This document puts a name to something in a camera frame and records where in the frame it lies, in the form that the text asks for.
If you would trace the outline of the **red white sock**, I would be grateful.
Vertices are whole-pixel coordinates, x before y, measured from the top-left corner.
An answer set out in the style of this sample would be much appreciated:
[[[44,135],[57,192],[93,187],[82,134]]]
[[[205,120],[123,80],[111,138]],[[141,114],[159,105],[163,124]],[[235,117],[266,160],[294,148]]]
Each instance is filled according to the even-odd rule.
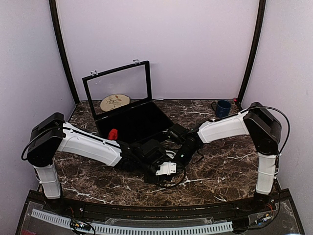
[[[108,134],[108,139],[109,140],[117,140],[118,139],[118,130],[117,129],[110,130],[110,132]]]

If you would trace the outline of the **black glass-lid display case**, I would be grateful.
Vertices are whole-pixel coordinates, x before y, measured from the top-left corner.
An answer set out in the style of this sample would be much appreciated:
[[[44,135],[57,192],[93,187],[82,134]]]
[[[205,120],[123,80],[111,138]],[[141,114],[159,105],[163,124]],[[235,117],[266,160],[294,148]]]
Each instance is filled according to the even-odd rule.
[[[110,130],[117,129],[118,139],[127,143],[166,140],[165,132],[173,122],[153,101],[149,61],[135,60],[111,70],[92,71],[82,81],[101,137],[108,138]],[[130,104],[102,111],[101,101],[112,94],[128,96]]]

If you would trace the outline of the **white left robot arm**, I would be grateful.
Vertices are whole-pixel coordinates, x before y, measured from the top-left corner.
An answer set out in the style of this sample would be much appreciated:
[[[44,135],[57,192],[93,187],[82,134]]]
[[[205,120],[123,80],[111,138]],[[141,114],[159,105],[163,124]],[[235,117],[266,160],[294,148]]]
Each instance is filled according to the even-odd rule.
[[[162,188],[169,188],[166,182],[176,175],[186,175],[185,166],[174,158],[175,153],[166,150],[156,140],[145,144],[107,140],[74,127],[64,121],[63,114],[56,112],[32,129],[21,159],[34,167],[43,192],[50,199],[50,206],[58,213],[66,213],[69,203],[62,197],[62,187],[53,162],[57,151],[76,154],[128,172],[141,171],[145,182]]]

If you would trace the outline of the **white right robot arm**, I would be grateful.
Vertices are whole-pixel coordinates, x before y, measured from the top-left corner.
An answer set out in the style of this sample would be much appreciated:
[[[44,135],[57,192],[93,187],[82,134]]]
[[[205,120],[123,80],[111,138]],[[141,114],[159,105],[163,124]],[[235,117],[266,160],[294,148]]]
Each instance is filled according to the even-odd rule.
[[[216,140],[249,135],[259,157],[256,193],[250,200],[250,209],[261,212],[268,205],[271,193],[276,160],[281,154],[281,123],[266,107],[254,102],[245,110],[224,117],[218,121],[206,121],[191,130],[182,133],[170,130],[168,136],[181,141],[181,148],[174,156],[174,161],[187,165],[194,153],[203,145]]]

